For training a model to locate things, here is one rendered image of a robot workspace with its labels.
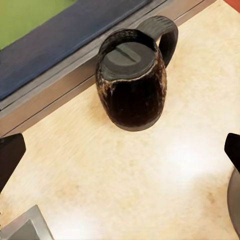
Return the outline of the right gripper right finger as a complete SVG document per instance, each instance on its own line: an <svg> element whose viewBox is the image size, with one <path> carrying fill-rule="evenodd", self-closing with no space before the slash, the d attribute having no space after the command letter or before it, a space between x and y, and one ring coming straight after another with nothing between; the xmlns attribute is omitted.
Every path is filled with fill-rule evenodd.
<svg viewBox="0 0 240 240"><path fill-rule="evenodd" d="M229 133L227 135L224 151L240 173L240 134Z"/></svg>

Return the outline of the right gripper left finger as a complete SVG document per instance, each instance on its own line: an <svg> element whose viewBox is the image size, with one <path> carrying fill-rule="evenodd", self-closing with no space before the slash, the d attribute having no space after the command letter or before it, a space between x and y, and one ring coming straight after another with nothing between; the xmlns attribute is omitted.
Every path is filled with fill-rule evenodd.
<svg viewBox="0 0 240 240"><path fill-rule="evenodd" d="M25 153L26 144L22 133L0 138L0 193Z"/></svg>

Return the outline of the electric kettle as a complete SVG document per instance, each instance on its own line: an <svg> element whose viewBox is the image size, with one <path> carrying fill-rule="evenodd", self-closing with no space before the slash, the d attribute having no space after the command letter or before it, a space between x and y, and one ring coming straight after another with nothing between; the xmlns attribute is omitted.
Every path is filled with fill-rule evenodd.
<svg viewBox="0 0 240 240"><path fill-rule="evenodd" d="M101 44L96 87L106 113L117 127L141 132L160 119L167 96L166 68L178 36L173 20L155 15L137 28L111 33Z"/></svg>

